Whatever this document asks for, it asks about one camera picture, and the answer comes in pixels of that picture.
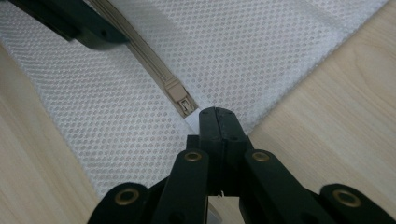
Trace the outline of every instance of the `textured fabric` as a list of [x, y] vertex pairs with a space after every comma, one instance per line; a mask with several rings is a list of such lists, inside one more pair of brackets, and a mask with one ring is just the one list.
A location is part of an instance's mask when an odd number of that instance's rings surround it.
[[386, 0], [109, 0], [195, 102], [248, 133]]
[[68, 43], [7, 2], [0, 40], [100, 196], [121, 182], [151, 186], [169, 175], [192, 131], [127, 48]]
[[[386, 1], [111, 2], [201, 108], [231, 109], [249, 132]], [[0, 41], [99, 195], [169, 174], [192, 131], [127, 48], [67, 43], [7, 2], [0, 2]]]

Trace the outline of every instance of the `wooden table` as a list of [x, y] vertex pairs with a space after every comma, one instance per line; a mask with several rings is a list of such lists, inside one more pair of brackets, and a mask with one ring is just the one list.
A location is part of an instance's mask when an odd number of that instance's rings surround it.
[[[396, 1], [391, 0], [256, 127], [308, 189], [359, 189], [396, 218]], [[84, 223], [98, 198], [28, 78], [0, 48], [0, 222]], [[211, 198], [224, 223], [237, 199]]]

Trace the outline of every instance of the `black plastic part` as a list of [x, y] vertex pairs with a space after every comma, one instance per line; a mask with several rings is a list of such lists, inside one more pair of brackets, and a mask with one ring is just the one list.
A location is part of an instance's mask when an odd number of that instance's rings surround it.
[[[264, 153], [267, 161], [255, 160], [253, 155], [256, 153]], [[272, 153], [248, 151], [244, 174], [269, 223], [335, 223]]]
[[210, 157], [209, 195], [239, 196], [239, 166], [253, 149], [230, 110], [210, 107], [201, 111], [199, 148]]
[[180, 152], [151, 223], [206, 223], [208, 167], [209, 158], [202, 150]]
[[[129, 204], [117, 203], [117, 195], [124, 189], [135, 189], [137, 199]], [[141, 217], [144, 214], [145, 205], [149, 199], [149, 190], [140, 184], [124, 183], [111, 189], [93, 211], [89, 224], [123, 224], [143, 223]]]
[[364, 194], [345, 185], [333, 184], [323, 187], [318, 199], [339, 223], [396, 223], [390, 215]]
[[[115, 194], [128, 186], [141, 188], [142, 201], [116, 205]], [[215, 107], [201, 112], [200, 135], [188, 136], [168, 178], [150, 189], [115, 187], [89, 223], [206, 223], [207, 196], [222, 191], [239, 196], [249, 224], [395, 223], [353, 188], [330, 185], [320, 195], [305, 189], [275, 155], [253, 150], [233, 112]]]
[[10, 0], [52, 31], [90, 49], [111, 49], [128, 42], [126, 36], [82, 0]]

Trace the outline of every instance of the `metal screw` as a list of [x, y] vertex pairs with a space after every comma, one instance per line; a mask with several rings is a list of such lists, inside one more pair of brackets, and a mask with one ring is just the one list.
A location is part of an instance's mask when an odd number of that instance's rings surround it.
[[198, 152], [189, 152], [186, 155], [184, 155], [184, 159], [186, 161], [198, 161], [202, 158], [202, 155], [199, 154]]
[[255, 152], [251, 156], [256, 161], [269, 161], [270, 160], [270, 157], [267, 154], [263, 153], [263, 152]]
[[139, 198], [139, 191], [134, 188], [128, 188], [120, 190], [116, 194], [114, 201], [116, 201], [116, 204], [118, 205], [128, 205], [134, 203], [137, 198]]
[[344, 190], [336, 189], [332, 192], [332, 196], [341, 204], [348, 207], [359, 207], [361, 206], [361, 200], [353, 193]]

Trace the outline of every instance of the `screw hole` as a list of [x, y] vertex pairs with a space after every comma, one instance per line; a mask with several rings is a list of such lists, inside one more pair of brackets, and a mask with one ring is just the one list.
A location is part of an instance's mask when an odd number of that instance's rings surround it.
[[128, 205], [134, 203], [139, 197], [139, 191], [137, 189], [128, 188], [120, 190], [114, 198], [118, 205]]
[[186, 161], [198, 161], [202, 158], [201, 154], [197, 152], [189, 152], [184, 156]]
[[361, 206], [361, 200], [353, 193], [344, 190], [336, 189], [332, 192], [332, 196], [341, 204], [348, 207], [359, 207]]
[[263, 152], [255, 152], [252, 154], [252, 157], [256, 161], [269, 161], [270, 160], [270, 157]]

